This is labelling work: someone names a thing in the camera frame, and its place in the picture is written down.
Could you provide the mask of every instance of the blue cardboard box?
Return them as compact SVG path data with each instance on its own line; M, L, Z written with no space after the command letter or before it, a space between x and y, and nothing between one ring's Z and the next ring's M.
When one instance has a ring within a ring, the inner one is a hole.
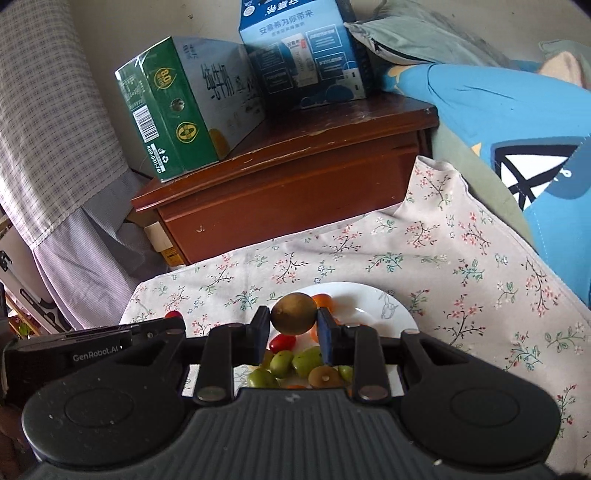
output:
M367 96L367 51L343 25L353 21L349 0L243 0L240 35L268 110Z

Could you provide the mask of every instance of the drawer front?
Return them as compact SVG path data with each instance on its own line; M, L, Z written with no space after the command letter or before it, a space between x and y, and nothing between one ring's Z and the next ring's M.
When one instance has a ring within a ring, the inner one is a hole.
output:
M416 133L300 158L159 209L189 263L402 201Z

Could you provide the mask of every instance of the green fruit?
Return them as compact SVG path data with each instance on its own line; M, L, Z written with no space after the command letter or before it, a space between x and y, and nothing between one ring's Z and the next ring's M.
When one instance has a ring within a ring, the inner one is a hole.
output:
M291 361L291 364L295 368L298 377L308 378L312 370L323 365L320 347L313 346L302 353L298 353Z
M339 365L337 369L343 380L347 383L353 383L353 367L350 367L349 365Z
M279 388L273 374L263 368L257 368L248 374L248 386L252 388Z
M273 360L271 360L269 370L277 378L285 378L290 373L291 361L293 360L293 358L294 354L291 353L289 350L282 350L281 352L277 352L277 354L273 357Z
M273 352L270 350L265 350L265 355L263 356L262 363L259 365L259 367L269 370L269 365L271 365L271 360L273 360L274 356L275 354Z

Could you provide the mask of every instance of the floral tablecloth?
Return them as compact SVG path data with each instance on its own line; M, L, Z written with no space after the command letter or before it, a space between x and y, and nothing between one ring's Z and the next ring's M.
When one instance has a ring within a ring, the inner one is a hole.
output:
M220 323L248 323L258 306L297 288L330 281L387 291L421 330L543 387L562 421L549 464L591 472L591 314L447 163L417 157L399 205L142 283L121 322L179 310L189 336L206 335ZM247 373L236 369L235 383Z

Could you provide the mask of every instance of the wall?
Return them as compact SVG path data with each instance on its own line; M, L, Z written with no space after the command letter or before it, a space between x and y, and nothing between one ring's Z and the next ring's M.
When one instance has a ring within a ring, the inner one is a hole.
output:
M238 0L70 0L90 68L129 164L151 173L114 72L168 35L240 41ZM367 18L378 0L352 0ZM514 59L541 60L537 43L591 44L591 20L570 0L421 0Z

